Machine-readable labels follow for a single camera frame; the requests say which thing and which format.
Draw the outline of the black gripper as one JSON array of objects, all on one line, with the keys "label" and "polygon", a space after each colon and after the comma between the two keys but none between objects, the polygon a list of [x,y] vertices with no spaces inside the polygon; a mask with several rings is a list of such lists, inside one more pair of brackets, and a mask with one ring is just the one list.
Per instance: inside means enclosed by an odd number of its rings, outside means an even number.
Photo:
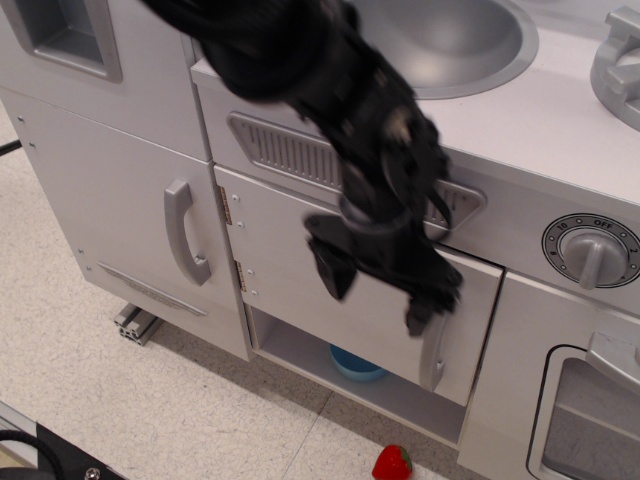
[{"label": "black gripper", "polygon": [[410,217],[364,226],[314,214],[304,226],[318,274],[334,299],[342,300],[363,272],[409,294],[405,324],[410,336],[420,336],[436,315],[455,311],[462,275]]}]

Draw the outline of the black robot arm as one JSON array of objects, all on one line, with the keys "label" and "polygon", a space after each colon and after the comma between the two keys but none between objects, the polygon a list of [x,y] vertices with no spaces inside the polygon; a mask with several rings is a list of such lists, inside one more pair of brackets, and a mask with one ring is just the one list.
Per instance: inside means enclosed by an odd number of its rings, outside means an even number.
[{"label": "black robot arm", "polygon": [[358,272],[409,296],[413,336],[454,310],[460,273],[424,227],[445,209],[436,184],[449,160],[404,78],[359,32],[343,1],[153,1],[151,10],[195,38],[224,85],[254,103],[282,102],[337,152],[340,212],[305,221],[328,292],[343,298]]}]

